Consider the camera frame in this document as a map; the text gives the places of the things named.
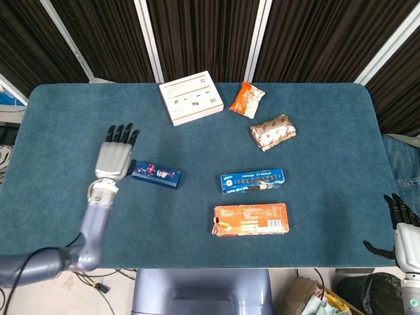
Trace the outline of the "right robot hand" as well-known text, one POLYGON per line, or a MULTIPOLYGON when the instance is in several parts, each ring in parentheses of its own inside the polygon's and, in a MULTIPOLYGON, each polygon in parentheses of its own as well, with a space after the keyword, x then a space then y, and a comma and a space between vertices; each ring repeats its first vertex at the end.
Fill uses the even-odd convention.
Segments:
POLYGON ((393 250, 376 248, 367 240, 363 244, 370 253, 394 261, 403 273, 419 274, 419 216, 399 195, 392 193, 383 197, 394 231, 393 250))

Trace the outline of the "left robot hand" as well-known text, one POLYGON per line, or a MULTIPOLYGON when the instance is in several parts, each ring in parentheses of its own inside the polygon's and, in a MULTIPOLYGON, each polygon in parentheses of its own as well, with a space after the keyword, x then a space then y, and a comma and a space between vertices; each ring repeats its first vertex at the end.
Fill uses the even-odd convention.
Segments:
POLYGON ((133 173, 137 161, 132 158, 132 152, 140 130, 132 128, 133 123, 128 123, 108 129, 94 170, 97 179, 119 182, 133 173))

